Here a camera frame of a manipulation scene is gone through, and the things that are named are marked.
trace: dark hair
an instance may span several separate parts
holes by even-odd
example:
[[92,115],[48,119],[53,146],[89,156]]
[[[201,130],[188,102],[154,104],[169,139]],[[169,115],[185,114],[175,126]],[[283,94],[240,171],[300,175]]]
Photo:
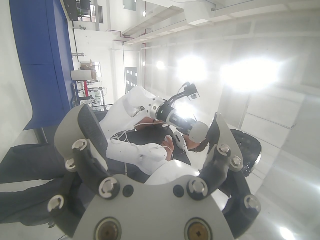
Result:
[[189,149],[189,151],[193,152],[201,152],[203,151],[209,143],[209,139],[203,140],[196,148]]

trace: dark trousers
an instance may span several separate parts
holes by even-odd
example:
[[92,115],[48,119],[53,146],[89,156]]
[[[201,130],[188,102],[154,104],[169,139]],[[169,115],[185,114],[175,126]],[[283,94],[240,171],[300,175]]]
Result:
[[47,204],[57,194],[65,172],[64,159],[54,145],[10,148],[0,163],[0,183],[53,180],[24,191],[0,192],[0,223],[39,225],[51,222]]

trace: white cylinder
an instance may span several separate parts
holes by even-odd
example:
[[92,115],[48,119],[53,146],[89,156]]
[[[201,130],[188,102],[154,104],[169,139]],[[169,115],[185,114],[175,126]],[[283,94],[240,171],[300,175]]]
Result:
[[89,81],[92,80],[91,70],[72,70],[70,71],[71,79],[73,81]]

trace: robotic arm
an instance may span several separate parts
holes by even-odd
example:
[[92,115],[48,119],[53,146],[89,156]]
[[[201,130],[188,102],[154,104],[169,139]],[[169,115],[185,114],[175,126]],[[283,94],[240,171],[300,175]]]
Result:
[[168,101],[156,97],[141,86],[132,90],[116,101],[100,122],[100,126],[107,139],[115,133],[134,128],[134,125],[144,117],[162,120],[168,125],[173,125],[189,138],[199,143],[206,137],[208,126],[191,118],[184,119],[177,114],[172,104],[182,98],[195,99],[199,96],[194,84],[186,83],[184,91],[171,97]]
[[[135,91],[131,92],[114,104],[117,110],[112,112],[113,115],[122,112],[129,122],[112,118],[108,112],[100,127],[91,109],[80,105],[70,110],[59,125],[55,145],[69,172],[59,193],[48,203],[48,211],[58,227],[74,240],[234,240],[240,237],[252,225],[261,207],[240,171],[241,151],[221,115],[215,114],[206,135],[198,134],[195,132],[197,123],[176,117],[170,100],[161,101],[140,89],[143,96],[138,102],[134,98]],[[150,107],[154,106],[153,116]],[[197,140],[209,139],[207,159],[198,176],[194,170],[181,171],[187,167],[176,160],[161,165],[164,148],[151,147],[154,144],[139,147],[107,140],[121,130],[133,128],[148,115],[165,119],[189,136],[199,138]],[[162,169],[169,164],[170,172],[176,176],[162,183],[149,182],[149,185],[121,174],[110,176],[100,163],[106,153],[114,157],[123,153],[128,162],[139,161],[141,155],[147,156],[145,159],[150,161],[144,161],[142,167],[150,162],[159,164],[150,170],[153,173],[150,178],[163,174]],[[84,213],[74,211],[70,202],[69,191],[75,171],[96,194]],[[225,188],[230,197],[220,211],[211,193]]]
[[109,144],[106,157],[134,164],[147,175],[151,175],[157,168],[167,163],[167,152],[158,144],[134,145],[110,140],[120,131],[134,129],[144,117],[161,120],[177,127],[180,132],[189,135],[189,138],[195,143],[203,141],[206,138],[208,126],[191,118],[180,117],[177,115],[177,110],[172,107],[173,103],[182,97],[195,99],[199,96],[194,84],[189,82],[185,84],[184,91],[171,97],[168,101],[154,96],[140,86],[132,88],[129,93],[116,101],[100,122]]

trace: blue cabinet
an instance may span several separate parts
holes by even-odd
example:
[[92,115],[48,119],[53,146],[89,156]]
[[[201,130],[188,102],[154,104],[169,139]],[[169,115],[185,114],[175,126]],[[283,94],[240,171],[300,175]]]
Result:
[[60,0],[9,0],[9,4],[33,110],[25,129],[59,124],[71,109],[73,98],[68,23]]

